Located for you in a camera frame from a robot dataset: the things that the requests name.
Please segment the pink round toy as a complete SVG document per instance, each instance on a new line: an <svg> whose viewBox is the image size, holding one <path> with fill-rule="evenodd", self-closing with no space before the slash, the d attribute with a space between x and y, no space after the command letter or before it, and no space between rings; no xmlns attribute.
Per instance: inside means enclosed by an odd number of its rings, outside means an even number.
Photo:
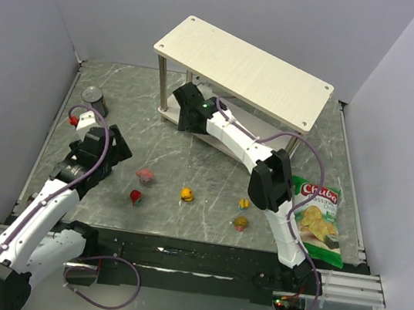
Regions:
<svg viewBox="0 0 414 310"><path fill-rule="evenodd" d="M151 181L153 181L155 175L153 174L153 172L149 169L143 168L143 169L139 169L136 172L137 178L139 179L139 181L141 183L149 183Z"/></svg>

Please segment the yellow duck burger toy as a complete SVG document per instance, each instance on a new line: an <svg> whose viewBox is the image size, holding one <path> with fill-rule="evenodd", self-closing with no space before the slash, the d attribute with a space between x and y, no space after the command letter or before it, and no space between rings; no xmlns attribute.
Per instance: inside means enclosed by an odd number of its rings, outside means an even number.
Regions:
<svg viewBox="0 0 414 310"><path fill-rule="evenodd" d="M185 202L194 200L194 192L189 187L184 187L181 190L180 199Z"/></svg>

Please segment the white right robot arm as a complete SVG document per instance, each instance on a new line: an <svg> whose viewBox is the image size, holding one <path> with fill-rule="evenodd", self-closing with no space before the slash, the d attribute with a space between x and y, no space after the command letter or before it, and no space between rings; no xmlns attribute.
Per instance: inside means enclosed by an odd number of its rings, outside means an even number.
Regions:
<svg viewBox="0 0 414 310"><path fill-rule="evenodd" d="M193 83L180 86L173 96L180 107L177 129L216 138L245 165L251 175L248 196L267 218L278 247L278 260L293 270L299 284L312 276L319 286L318 272L295 223L288 152L265 145L217 97L205 99Z"/></svg>

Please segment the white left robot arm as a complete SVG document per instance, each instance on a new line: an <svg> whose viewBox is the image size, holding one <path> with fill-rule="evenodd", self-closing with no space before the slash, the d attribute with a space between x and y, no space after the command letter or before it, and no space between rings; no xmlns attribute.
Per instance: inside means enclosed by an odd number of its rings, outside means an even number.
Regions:
<svg viewBox="0 0 414 310"><path fill-rule="evenodd" d="M99 232L73 221L43 244L51 229L132 153L117 125L93 126L57 163L35 200L0 234L0 310L21 310L32 289L70 259L90 257Z"/></svg>

